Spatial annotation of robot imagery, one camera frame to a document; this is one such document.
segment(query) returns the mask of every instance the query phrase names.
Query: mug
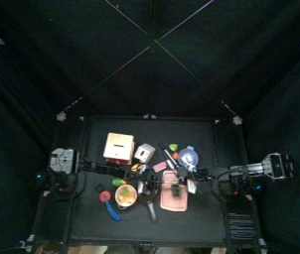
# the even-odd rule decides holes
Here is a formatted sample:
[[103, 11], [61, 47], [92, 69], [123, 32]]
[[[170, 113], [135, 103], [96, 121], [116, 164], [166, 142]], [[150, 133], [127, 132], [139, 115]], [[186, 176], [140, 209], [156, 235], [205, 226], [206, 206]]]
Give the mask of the mug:
[[134, 204], [136, 199], [136, 191], [134, 186], [121, 185], [115, 191], [115, 201], [119, 209], [126, 209]]

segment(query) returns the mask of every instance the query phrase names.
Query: orange box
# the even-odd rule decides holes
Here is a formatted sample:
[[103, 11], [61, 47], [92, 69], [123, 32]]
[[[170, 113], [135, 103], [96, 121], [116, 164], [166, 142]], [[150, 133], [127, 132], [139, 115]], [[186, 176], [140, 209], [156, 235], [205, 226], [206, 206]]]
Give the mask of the orange box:
[[109, 163], [130, 165], [134, 152], [134, 136], [108, 133], [103, 157]]

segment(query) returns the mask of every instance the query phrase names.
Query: food item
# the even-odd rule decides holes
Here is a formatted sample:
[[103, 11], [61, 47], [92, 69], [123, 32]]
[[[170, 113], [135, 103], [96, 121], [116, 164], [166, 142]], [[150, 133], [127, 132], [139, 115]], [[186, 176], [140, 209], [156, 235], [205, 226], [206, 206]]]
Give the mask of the food item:
[[178, 149], [178, 144], [170, 144], [168, 145], [168, 148], [172, 152], [176, 152], [176, 149]]
[[117, 201], [120, 204], [131, 204], [135, 201], [135, 192], [128, 187], [123, 187], [117, 193]]
[[123, 179], [113, 179], [113, 180], [112, 180], [112, 185], [113, 185], [115, 187], [119, 187], [119, 186], [121, 186], [121, 185], [126, 185], [126, 181], [124, 181]]
[[179, 157], [178, 152], [175, 152], [175, 153], [171, 155], [171, 157], [172, 157], [174, 160], [178, 160], [178, 157]]

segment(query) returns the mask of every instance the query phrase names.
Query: green object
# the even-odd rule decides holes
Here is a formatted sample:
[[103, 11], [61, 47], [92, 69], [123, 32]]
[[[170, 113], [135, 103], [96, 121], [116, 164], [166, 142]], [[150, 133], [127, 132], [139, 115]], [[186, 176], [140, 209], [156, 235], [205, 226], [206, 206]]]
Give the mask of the green object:
[[170, 144], [170, 145], [168, 145], [168, 148], [170, 148], [170, 150], [171, 150], [172, 152], [175, 152], [176, 149], [178, 149], [178, 144]]
[[113, 180], [112, 180], [112, 185], [113, 185], [115, 187], [119, 187], [119, 186], [121, 186], [121, 185], [124, 185], [124, 184], [126, 184], [126, 181], [121, 180], [121, 179], [113, 179]]
[[127, 196], [128, 194], [130, 194], [128, 187], [123, 187], [121, 190], [120, 190], [120, 195]]

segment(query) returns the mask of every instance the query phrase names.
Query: blue object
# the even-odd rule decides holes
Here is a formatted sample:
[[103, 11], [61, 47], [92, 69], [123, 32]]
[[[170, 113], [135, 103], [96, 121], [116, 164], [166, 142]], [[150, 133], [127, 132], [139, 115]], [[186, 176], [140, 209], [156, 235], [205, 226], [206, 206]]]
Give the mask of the blue object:
[[198, 154], [194, 151], [194, 147], [188, 146], [179, 152], [178, 163], [180, 166], [186, 167], [191, 172], [198, 164]]
[[107, 212], [108, 214], [111, 215], [112, 219], [115, 221], [119, 221], [120, 220], [120, 216], [116, 214], [116, 212], [113, 211], [111, 205], [109, 205], [109, 202], [108, 202], [108, 199], [107, 199], [107, 196], [104, 195], [103, 196], [103, 199], [104, 199], [104, 205], [105, 205], [105, 209], [107, 209]]

